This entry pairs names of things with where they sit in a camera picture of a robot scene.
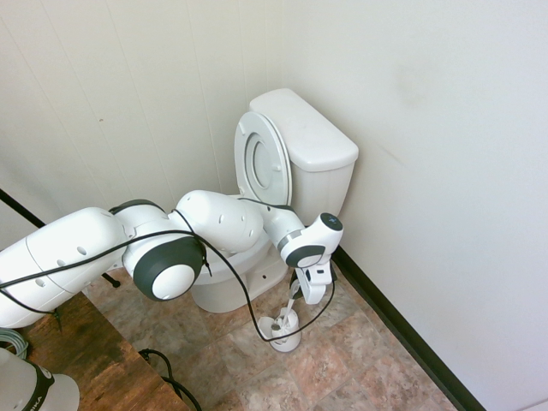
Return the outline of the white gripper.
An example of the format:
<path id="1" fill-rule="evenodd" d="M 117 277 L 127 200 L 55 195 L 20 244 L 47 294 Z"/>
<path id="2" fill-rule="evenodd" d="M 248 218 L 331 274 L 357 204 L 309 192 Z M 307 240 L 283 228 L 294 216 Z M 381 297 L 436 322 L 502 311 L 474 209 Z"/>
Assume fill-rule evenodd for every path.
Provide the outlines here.
<path id="1" fill-rule="evenodd" d="M 290 298 L 301 298 L 301 291 L 306 304 L 315 305 L 320 302 L 325 294 L 326 287 L 331 284 L 331 262 L 316 264 L 307 268 L 299 268 L 298 276 L 294 273 L 291 277 Z"/>

